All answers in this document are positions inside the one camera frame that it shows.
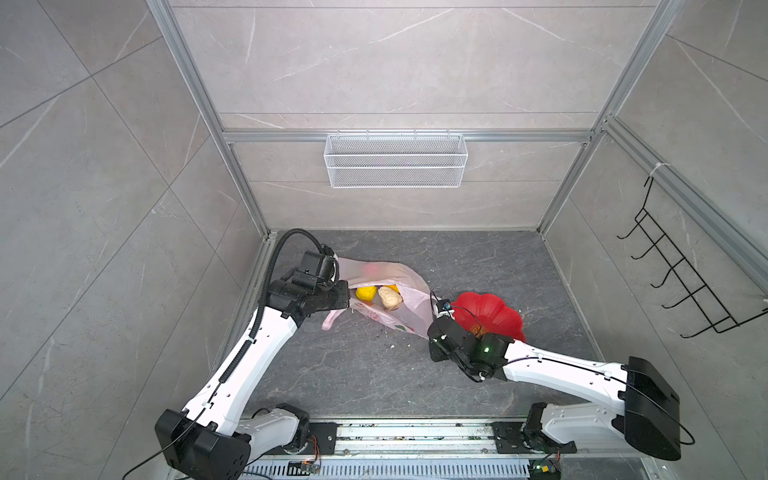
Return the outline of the yellow fake lemon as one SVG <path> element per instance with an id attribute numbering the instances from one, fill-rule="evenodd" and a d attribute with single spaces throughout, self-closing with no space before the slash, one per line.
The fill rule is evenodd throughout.
<path id="1" fill-rule="evenodd" d="M 355 296 L 357 299 L 363 302 L 372 302 L 378 293 L 376 286 L 359 287 L 355 290 Z"/>

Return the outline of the pink plastic fruit-print bag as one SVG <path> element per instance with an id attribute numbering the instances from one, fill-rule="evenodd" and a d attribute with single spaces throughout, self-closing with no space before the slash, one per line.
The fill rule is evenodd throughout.
<path id="1" fill-rule="evenodd" d="M 348 282 L 349 306 L 331 311 L 323 330 L 329 331 L 342 313 L 352 311 L 392 330 L 428 337 L 433 322 L 431 289 L 418 273 L 401 263 L 337 260 L 340 279 Z"/>

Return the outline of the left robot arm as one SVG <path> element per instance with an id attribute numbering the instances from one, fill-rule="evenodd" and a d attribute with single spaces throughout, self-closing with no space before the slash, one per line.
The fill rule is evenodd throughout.
<path id="1" fill-rule="evenodd" d="M 310 232 L 282 234 L 267 264 L 256 310 L 243 335 L 201 390 L 155 424 L 160 455 L 190 479 L 237 479 L 262 455 L 310 444 L 310 417 L 288 404 L 244 419 L 252 394 L 280 349 L 317 312 L 348 308 L 334 251 Z"/>

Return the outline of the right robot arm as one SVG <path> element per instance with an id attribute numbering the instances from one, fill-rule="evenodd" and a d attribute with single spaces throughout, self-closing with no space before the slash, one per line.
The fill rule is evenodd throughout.
<path id="1" fill-rule="evenodd" d="M 580 398 L 559 406 L 531 406 L 517 439 L 533 451 L 575 453 L 584 443 L 633 448 L 678 461 L 685 441 L 680 397 L 647 360 L 625 363 L 578 359 L 532 347 L 495 333 L 477 336 L 449 313 L 428 329 L 430 357 L 450 360 L 475 383 L 491 378 L 535 384 Z"/>

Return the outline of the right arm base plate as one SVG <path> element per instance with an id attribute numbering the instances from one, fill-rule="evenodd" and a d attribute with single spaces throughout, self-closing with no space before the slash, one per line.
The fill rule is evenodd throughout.
<path id="1" fill-rule="evenodd" d="M 547 436 L 540 422 L 525 421 L 495 421 L 490 424 L 492 437 L 499 454 L 574 454 L 578 452 L 576 444 L 571 441 L 561 443 Z"/>

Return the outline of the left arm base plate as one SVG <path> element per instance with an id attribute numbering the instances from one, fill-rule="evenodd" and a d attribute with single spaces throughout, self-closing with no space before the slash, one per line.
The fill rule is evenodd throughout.
<path id="1" fill-rule="evenodd" d="M 336 422 L 310 422 L 308 436 L 301 454 L 313 455 L 315 447 L 324 457 L 333 455 L 336 449 L 339 424 Z"/>

